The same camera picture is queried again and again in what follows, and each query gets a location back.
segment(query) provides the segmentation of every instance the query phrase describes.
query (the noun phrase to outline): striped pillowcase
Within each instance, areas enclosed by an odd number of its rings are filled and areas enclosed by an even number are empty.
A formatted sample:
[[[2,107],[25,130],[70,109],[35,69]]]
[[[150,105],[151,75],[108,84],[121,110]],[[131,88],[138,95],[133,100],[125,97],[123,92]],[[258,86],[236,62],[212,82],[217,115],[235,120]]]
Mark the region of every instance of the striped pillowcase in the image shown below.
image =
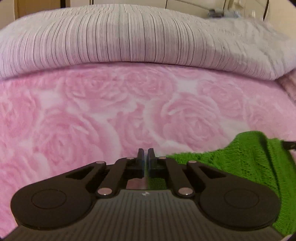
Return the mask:
[[[295,44],[253,19],[201,19],[102,4],[25,16],[0,31],[0,77],[90,62],[154,62],[274,80],[296,67]]]

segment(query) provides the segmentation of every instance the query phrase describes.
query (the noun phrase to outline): bed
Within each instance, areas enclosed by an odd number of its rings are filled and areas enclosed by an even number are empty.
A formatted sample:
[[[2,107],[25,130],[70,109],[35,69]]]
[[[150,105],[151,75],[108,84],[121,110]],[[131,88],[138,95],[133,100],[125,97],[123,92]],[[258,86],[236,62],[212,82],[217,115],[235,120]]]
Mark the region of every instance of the bed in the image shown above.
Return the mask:
[[[223,25],[165,9],[124,8],[129,28],[146,27],[150,35],[108,43],[121,38],[107,29],[120,34],[126,24],[118,17],[119,25],[102,28],[93,16],[114,20],[111,12],[122,11],[116,4],[42,12],[0,32],[1,237],[16,226],[10,200],[18,189],[88,163],[112,164],[138,148],[154,148],[158,156],[216,150],[249,130],[296,139],[296,106],[272,81],[296,67],[294,43],[254,20]],[[41,18],[42,25],[36,22]],[[135,21],[140,18],[141,26]],[[79,33],[71,25],[77,20],[91,28]],[[97,30],[98,40],[89,41]]]

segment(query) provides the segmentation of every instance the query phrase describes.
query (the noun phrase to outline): bedsheet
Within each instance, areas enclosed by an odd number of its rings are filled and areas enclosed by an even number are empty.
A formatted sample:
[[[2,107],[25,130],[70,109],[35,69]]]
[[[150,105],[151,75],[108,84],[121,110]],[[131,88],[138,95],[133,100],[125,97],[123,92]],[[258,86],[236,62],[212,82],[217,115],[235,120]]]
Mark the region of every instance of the bedsheet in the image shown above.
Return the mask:
[[[296,69],[285,74],[276,80],[288,93],[294,103],[296,103]]]
[[[249,130],[296,139],[296,106],[277,83],[215,70],[85,64],[1,81],[0,93],[1,237],[16,227],[18,189],[98,160],[210,151]]]

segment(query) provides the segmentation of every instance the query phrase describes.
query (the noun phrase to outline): metal pin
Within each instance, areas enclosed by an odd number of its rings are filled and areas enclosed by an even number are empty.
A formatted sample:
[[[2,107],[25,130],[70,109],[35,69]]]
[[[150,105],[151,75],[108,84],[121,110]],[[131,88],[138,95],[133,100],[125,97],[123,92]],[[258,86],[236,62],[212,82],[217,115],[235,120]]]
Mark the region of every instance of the metal pin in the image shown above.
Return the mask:
[[[181,195],[191,195],[193,193],[193,190],[191,188],[180,188],[178,191]]]
[[[97,192],[100,195],[107,196],[107,195],[110,195],[112,193],[112,189],[110,189],[110,188],[100,188]]]

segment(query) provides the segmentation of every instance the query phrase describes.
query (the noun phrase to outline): green fabric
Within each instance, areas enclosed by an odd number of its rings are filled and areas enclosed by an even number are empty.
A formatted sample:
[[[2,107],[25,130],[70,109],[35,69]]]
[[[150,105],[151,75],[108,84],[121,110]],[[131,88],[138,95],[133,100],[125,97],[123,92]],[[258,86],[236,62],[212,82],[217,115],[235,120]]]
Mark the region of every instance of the green fabric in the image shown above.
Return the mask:
[[[238,134],[224,149],[206,153],[170,155],[178,163],[195,160],[267,185],[281,200],[281,210],[274,228],[288,235],[296,231],[296,167],[289,151],[279,139],[268,139],[263,133]],[[165,189],[163,179],[149,179],[150,189]]]

